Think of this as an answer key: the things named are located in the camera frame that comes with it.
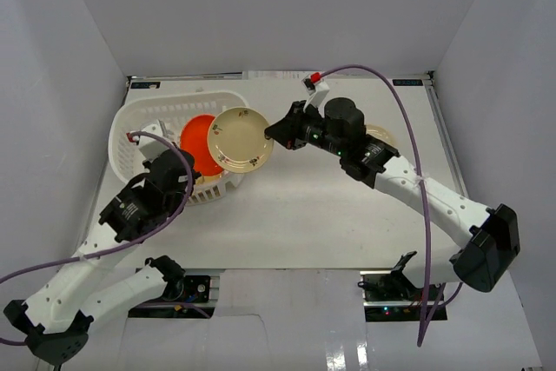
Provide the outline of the red round plate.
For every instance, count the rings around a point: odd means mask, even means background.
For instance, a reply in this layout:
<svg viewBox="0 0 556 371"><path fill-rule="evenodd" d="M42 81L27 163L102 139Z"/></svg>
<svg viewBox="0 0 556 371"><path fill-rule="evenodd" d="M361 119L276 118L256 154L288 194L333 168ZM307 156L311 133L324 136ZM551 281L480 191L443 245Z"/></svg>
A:
<svg viewBox="0 0 556 371"><path fill-rule="evenodd" d="M208 132L215 116L202 114L192 117L182 128L180 148L195 160L194 169L202 176L218 176L223 172L209 152Z"/></svg>

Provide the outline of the cream round floral plate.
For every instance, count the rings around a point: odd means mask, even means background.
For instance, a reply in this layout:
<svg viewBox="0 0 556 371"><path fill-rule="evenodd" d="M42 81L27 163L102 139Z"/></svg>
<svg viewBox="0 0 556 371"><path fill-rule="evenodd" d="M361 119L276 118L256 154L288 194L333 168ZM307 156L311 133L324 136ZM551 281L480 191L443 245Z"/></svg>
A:
<svg viewBox="0 0 556 371"><path fill-rule="evenodd" d="M208 128L208 151L224 170L247 174L260 169L272 154L274 141L266 136L269 122L247 107L226 109Z"/></svg>

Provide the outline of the cream plate with black patch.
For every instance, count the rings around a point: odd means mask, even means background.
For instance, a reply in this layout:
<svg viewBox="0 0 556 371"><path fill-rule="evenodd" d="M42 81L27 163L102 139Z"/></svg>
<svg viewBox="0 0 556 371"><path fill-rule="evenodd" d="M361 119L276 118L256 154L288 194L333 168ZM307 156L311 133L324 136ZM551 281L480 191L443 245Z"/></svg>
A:
<svg viewBox="0 0 556 371"><path fill-rule="evenodd" d="M373 136L374 138L377 138L381 141L383 141L384 143L394 147L394 148L398 148L396 139L394 137L394 135L389 132L387 129L382 128L381 126L378 125L373 125L373 124L367 124L366 125L366 133L368 135Z"/></svg>

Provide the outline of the yellow square plate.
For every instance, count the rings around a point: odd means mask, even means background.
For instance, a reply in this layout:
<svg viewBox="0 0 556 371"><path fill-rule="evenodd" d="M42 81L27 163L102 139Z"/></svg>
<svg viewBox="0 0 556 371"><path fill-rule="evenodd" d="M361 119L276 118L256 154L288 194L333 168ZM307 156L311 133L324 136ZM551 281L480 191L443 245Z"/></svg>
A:
<svg viewBox="0 0 556 371"><path fill-rule="evenodd" d="M195 179L195 187L210 187L212 184L219 182L224 177L224 172L215 176L199 176Z"/></svg>

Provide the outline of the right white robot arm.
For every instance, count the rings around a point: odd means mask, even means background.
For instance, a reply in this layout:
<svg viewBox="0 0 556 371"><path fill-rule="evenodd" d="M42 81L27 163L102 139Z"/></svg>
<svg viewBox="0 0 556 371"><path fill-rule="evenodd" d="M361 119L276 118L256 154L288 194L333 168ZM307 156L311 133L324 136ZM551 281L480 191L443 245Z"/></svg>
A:
<svg viewBox="0 0 556 371"><path fill-rule="evenodd" d="M420 186L415 167L395 147L368 134L363 113L348 98L328 101L322 112L294 102L264 133L285 149L311 144L338 156L348 176L429 217L458 247L446 262L431 268L432 283L463 282L490 292L520 252L513 209L468 200L432 178Z"/></svg>

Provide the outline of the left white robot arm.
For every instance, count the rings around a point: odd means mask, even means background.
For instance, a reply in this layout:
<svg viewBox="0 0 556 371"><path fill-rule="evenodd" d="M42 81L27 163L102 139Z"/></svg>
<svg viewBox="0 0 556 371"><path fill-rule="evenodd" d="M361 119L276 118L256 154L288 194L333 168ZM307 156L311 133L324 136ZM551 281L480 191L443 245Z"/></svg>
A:
<svg viewBox="0 0 556 371"><path fill-rule="evenodd" d="M59 367L89 339L89 331L145 301L173 301L183 291L184 269L166 255L146 260L131 277L105 289L99 285L119 262L182 212L199 173L193 156L163 151L146 161L101 211L99 221L56 274L25 300L12 300L3 313L24 333L23 345L37 358Z"/></svg>

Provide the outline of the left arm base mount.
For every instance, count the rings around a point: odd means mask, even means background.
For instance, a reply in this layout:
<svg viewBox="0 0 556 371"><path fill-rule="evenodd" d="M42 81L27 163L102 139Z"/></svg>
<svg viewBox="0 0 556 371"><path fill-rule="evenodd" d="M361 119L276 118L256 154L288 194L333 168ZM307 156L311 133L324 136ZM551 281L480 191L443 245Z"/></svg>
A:
<svg viewBox="0 0 556 371"><path fill-rule="evenodd" d="M141 303L128 312L136 319L210 319L215 312L216 291L210 275L185 275L166 287L161 296Z"/></svg>

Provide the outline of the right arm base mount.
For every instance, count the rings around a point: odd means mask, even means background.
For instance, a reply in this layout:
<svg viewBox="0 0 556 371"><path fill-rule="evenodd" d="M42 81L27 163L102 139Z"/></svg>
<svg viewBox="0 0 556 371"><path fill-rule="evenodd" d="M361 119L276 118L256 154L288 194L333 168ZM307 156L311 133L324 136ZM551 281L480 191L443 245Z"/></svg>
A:
<svg viewBox="0 0 556 371"><path fill-rule="evenodd" d="M419 322L422 290L395 284L387 270L362 271L361 290L366 323Z"/></svg>

